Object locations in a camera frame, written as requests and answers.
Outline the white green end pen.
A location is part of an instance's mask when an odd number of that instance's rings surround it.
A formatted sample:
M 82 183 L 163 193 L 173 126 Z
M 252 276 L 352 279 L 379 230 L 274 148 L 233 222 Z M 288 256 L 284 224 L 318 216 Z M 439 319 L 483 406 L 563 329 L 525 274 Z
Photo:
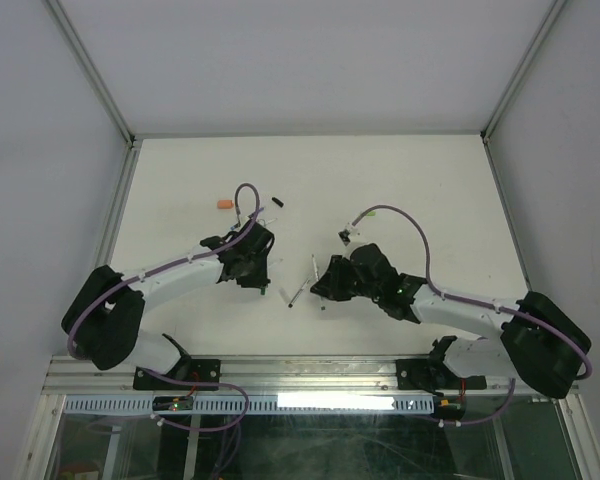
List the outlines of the white green end pen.
M 318 263 L 317 263 L 315 255 L 313 253 L 311 254 L 311 262 L 312 262 L 312 269 L 313 269 L 314 280 L 315 280 L 314 283 L 317 284 L 317 282 L 320 279 L 320 274 L 319 274 Z M 319 302 L 320 302 L 320 310 L 322 312 L 326 311 L 325 300 L 322 296 L 319 296 Z

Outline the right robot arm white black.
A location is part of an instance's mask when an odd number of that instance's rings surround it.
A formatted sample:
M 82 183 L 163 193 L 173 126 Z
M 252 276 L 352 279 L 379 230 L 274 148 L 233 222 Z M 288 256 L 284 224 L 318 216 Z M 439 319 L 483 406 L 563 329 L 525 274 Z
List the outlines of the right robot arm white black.
M 374 243 L 332 256 L 311 291 L 335 302 L 366 298 L 395 320 L 465 332 L 434 341 L 424 372 L 415 376 L 432 390 L 460 378 L 497 376 L 562 399 L 588 370 L 589 337 L 547 296 L 466 299 L 436 292 L 425 278 L 396 270 Z

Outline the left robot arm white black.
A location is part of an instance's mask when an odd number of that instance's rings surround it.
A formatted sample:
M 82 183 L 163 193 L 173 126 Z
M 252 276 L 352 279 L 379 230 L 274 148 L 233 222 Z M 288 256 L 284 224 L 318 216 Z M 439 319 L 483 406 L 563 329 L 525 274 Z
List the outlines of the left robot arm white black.
M 200 241 L 188 254 L 123 274 L 95 268 L 65 313 L 68 351 L 107 371 L 121 364 L 154 372 L 168 388 L 193 379 L 193 357 L 170 334 L 141 328 L 146 313 L 194 290 L 223 282 L 266 291 L 274 234 L 257 222 Z

